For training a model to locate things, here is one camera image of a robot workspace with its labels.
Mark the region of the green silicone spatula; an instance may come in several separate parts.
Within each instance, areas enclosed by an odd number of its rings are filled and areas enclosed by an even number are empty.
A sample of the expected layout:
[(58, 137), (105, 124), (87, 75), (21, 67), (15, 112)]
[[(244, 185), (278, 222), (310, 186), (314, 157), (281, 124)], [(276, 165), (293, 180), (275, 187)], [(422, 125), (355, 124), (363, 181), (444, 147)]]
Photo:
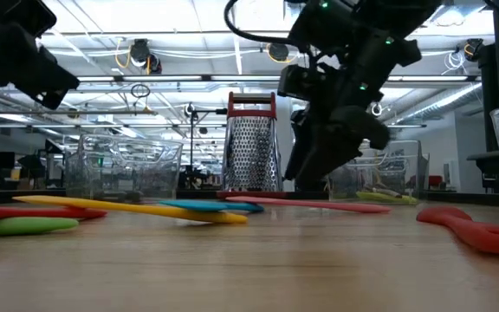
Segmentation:
[(17, 217), (0, 218), (0, 237), (39, 235), (77, 227), (73, 218)]

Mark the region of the black tripod stand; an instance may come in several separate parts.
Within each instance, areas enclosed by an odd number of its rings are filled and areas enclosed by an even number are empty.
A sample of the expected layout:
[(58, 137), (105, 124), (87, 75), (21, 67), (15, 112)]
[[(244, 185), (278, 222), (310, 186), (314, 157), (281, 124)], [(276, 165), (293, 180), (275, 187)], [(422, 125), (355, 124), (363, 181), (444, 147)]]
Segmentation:
[(195, 115), (203, 114), (204, 116), (199, 118), (199, 121), (202, 121), (208, 114), (216, 114), (216, 115), (226, 115), (228, 113), (227, 108), (217, 108), (217, 109), (196, 109), (191, 103), (189, 103), (185, 109), (187, 114), (190, 117), (190, 171), (187, 176), (189, 179), (190, 190), (193, 190), (193, 182), (194, 182), (194, 161), (193, 161), (193, 149), (194, 149), (194, 128), (195, 128)]

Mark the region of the black monitor pole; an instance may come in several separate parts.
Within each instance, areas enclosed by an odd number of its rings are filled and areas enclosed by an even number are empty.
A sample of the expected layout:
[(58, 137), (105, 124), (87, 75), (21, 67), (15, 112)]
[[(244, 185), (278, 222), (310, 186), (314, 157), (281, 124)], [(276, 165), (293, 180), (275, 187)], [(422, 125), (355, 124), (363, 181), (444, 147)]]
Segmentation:
[(478, 67), (481, 70), (483, 91), (483, 118), (485, 145), (488, 153), (498, 150), (496, 133), (490, 113), (499, 108), (499, 85), (497, 76), (496, 47), (494, 44), (480, 49)]

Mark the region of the silver ceiling duct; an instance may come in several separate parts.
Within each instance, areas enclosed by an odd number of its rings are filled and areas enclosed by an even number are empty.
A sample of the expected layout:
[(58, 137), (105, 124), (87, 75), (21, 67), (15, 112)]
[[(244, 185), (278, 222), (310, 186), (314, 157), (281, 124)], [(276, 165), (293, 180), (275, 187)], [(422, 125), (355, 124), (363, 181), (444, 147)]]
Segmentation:
[(427, 119), (435, 115), (462, 107), (472, 101), (480, 101), (483, 97), (482, 83), (468, 83), (464, 87), (443, 91), (430, 99), (419, 102), (386, 123), (390, 126), (404, 125), (416, 119)]

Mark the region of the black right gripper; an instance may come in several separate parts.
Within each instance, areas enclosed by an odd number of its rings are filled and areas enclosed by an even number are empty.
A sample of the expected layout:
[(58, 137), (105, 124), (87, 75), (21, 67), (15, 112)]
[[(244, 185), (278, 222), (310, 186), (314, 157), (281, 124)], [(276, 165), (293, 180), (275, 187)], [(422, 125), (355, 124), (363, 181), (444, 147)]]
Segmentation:
[(367, 109), (383, 98), (366, 84), (321, 84), (312, 89), (308, 111), (296, 110), (290, 121), (295, 142), (284, 178), (301, 191), (312, 191), (333, 170), (360, 156), (362, 140), (376, 149), (391, 140), (388, 127)]

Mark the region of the yellow silicone spatula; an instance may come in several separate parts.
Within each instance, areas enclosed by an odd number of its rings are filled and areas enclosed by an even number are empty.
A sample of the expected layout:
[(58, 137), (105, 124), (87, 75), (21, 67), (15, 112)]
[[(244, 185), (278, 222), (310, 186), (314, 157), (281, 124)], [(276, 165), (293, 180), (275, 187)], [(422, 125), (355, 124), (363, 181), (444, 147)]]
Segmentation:
[(167, 205), (134, 205), (84, 198), (69, 198), (45, 195), (15, 196), (13, 197), (13, 199), (30, 204), (61, 205), (67, 207), (87, 208), (105, 211), (127, 211), (215, 224), (246, 224), (248, 222), (248, 218), (244, 215), (221, 211), (191, 211), (185, 208), (178, 208)]

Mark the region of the brown wooden spoon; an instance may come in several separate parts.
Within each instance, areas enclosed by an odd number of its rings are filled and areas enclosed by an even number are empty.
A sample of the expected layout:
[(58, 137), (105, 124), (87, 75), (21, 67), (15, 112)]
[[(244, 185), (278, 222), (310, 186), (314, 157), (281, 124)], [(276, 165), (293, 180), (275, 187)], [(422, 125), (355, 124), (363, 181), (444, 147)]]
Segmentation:
[(382, 183), (375, 184), (365, 184), (362, 188), (363, 192), (374, 192), (379, 194), (384, 194), (393, 198), (402, 198), (403, 195), (400, 192), (396, 192), (390, 189), (387, 185)]

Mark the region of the red steel box grater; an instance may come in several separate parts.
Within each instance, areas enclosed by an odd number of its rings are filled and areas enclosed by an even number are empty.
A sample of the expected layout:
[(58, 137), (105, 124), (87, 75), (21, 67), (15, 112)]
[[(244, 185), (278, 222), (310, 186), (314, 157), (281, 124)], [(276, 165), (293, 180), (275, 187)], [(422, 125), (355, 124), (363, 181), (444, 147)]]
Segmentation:
[(229, 93), (222, 192), (282, 191), (275, 94)]

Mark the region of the blue silicone spatula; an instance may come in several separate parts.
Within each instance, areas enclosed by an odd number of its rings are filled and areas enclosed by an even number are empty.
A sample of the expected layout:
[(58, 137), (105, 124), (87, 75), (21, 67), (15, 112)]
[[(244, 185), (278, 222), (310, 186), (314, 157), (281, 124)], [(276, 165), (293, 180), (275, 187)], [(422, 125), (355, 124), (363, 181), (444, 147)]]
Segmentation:
[(247, 211), (263, 212), (264, 208), (260, 205), (250, 203), (228, 202), (228, 201), (205, 201), (192, 199), (161, 200), (162, 205), (169, 205), (178, 208), (185, 208), (192, 211)]

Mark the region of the long ceiling light strip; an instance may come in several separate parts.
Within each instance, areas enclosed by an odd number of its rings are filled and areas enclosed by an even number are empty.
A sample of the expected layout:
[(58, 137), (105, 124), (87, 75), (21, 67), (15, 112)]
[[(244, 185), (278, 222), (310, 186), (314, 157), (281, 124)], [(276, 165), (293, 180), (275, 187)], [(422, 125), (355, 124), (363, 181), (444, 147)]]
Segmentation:
[[(279, 75), (115, 75), (115, 76), (78, 76), (84, 83), (118, 81), (279, 81)], [(387, 81), (395, 82), (461, 82), (480, 81), (479, 75), (390, 75)]]

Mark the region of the red silicone spatula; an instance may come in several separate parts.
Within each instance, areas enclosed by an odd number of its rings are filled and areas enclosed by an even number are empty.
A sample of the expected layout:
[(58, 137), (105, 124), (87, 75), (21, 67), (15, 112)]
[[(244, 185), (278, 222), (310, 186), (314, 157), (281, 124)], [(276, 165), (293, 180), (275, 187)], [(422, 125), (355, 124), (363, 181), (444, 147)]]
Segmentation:
[(48, 209), (25, 209), (16, 207), (0, 207), (0, 218), (78, 218), (94, 219), (103, 218), (107, 215), (105, 211), (78, 209), (78, 208), (48, 208)]

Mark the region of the red silicone spoon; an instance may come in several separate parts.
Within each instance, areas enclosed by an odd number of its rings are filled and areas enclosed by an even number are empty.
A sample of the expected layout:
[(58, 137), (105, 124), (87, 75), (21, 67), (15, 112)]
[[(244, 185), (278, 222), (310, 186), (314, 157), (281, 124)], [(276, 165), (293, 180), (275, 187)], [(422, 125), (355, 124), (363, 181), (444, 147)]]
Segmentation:
[(499, 226), (477, 222), (456, 207), (427, 207), (416, 219), (422, 223), (441, 225), (449, 229), (458, 240), (475, 250), (499, 255)]

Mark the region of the pink silicone spatula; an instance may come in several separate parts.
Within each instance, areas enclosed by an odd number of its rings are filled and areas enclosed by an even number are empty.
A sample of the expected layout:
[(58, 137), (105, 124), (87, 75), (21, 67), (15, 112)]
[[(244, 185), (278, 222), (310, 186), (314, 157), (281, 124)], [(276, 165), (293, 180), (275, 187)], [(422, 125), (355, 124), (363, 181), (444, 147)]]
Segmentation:
[(232, 202), (245, 202), (263, 205), (302, 206), (309, 208), (331, 209), (358, 213), (388, 213), (392, 211), (392, 209), (387, 206), (361, 203), (318, 202), (300, 199), (258, 198), (248, 196), (227, 197), (226, 199)]

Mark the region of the lime green spoon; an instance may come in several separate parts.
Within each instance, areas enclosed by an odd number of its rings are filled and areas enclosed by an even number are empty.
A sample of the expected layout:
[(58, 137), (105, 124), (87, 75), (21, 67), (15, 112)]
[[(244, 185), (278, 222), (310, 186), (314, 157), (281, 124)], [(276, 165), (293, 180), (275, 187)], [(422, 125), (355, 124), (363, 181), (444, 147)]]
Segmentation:
[(416, 205), (418, 200), (414, 197), (402, 195), (401, 197), (393, 197), (377, 192), (357, 192), (357, 197), (365, 201), (373, 201), (396, 205)]

